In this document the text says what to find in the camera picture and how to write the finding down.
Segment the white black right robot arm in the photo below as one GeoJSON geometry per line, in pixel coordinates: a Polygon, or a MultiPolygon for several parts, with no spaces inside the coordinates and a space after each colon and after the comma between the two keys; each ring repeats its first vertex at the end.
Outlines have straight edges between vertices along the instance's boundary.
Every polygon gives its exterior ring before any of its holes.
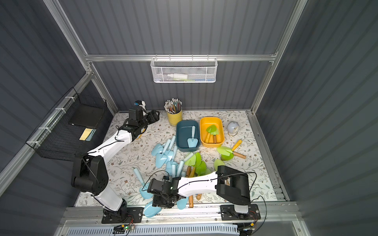
{"type": "Polygon", "coordinates": [[[249,174],[228,166],[192,178],[175,177],[159,181],[152,178],[144,191],[153,195],[152,206],[172,208],[178,201],[197,194],[215,193],[234,205],[246,206],[251,202],[249,174]]]}

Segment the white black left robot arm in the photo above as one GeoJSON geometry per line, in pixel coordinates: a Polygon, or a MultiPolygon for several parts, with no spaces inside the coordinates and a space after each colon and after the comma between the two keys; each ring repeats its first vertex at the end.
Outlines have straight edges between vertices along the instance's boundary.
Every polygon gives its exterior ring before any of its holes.
{"type": "Polygon", "coordinates": [[[160,112],[132,109],[124,124],[104,143],[86,152],[78,152],[73,161],[71,185],[89,192],[107,210],[117,212],[124,200],[108,185],[107,163],[123,147],[143,134],[149,125],[159,121],[160,112]]]}

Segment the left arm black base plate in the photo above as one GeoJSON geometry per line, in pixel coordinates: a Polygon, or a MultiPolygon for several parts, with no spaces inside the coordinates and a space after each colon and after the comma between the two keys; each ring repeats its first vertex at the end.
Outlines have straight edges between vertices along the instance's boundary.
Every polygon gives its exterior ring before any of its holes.
{"type": "Polygon", "coordinates": [[[103,209],[102,224],[129,224],[140,223],[142,220],[143,207],[128,207],[122,204],[118,211],[103,209]]]}

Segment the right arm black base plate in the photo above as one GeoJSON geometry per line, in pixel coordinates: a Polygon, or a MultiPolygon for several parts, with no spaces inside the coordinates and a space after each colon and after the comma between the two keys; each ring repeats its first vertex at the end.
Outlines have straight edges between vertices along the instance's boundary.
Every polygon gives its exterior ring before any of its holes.
{"type": "Polygon", "coordinates": [[[241,205],[221,205],[221,218],[223,221],[232,220],[252,220],[257,221],[261,219],[259,208],[256,204],[241,205]]]}

